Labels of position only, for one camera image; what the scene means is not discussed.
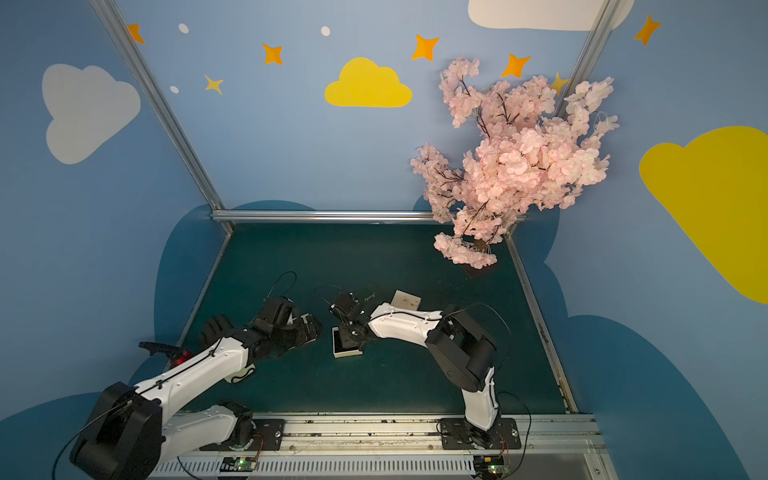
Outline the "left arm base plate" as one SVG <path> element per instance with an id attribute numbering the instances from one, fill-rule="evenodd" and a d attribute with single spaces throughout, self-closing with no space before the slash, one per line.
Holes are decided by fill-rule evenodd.
<path id="1" fill-rule="evenodd" d="M 281 447 L 284 428 L 284 419 L 241 420 L 227 440 L 204 445 L 199 450 L 255 453 L 278 451 Z"/>

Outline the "white flower gift box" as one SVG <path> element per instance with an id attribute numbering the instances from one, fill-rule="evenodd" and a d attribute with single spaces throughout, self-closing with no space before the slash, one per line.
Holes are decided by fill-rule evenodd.
<path id="1" fill-rule="evenodd" d="M 392 301 L 390 302 L 390 304 L 395 308 L 414 310 L 414 311 L 417 311 L 419 309 L 420 303 L 421 303 L 420 297 L 401 291 L 401 290 L 395 291 Z"/>

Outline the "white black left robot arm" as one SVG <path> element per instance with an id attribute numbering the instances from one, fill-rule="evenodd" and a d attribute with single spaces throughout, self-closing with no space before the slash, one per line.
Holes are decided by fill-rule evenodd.
<path id="1" fill-rule="evenodd" d="M 210 318 L 199 354 L 148 380 L 117 382 L 102 392 L 73 439 L 70 462 L 93 479 L 145 479 L 157 465 L 202 446 L 247 443 L 249 411 L 225 405 L 194 414 L 182 409 L 220 381 L 245 378 L 256 362 L 310 343 L 319 333 L 316 319 L 285 297 L 266 299 L 245 326 Z"/>

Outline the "white box base black insert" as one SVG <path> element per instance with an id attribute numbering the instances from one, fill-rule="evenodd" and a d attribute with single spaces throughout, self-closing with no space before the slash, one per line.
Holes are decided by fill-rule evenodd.
<path id="1" fill-rule="evenodd" d="M 344 347 L 341 331 L 338 327 L 332 328 L 333 356 L 336 359 L 362 355 L 358 347 Z"/>

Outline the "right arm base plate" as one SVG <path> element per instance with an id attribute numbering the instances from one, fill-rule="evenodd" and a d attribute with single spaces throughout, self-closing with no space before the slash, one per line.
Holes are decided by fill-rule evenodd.
<path id="1" fill-rule="evenodd" d="M 482 430 L 460 418 L 443 418 L 436 431 L 444 450 L 520 450 L 521 433 L 512 418 L 496 419 L 489 430 Z"/>

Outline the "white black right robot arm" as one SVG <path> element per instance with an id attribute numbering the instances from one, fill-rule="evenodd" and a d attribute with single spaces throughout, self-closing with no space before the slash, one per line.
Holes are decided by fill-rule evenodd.
<path id="1" fill-rule="evenodd" d="M 384 302 L 368 311 L 355 296 L 342 292 L 329 310 L 340 322 L 339 338 L 346 350 L 360 350 L 374 339 L 401 340 L 427 349 L 461 390 L 465 421 L 484 432 L 495 425 L 496 342 L 465 309 L 418 311 Z"/>

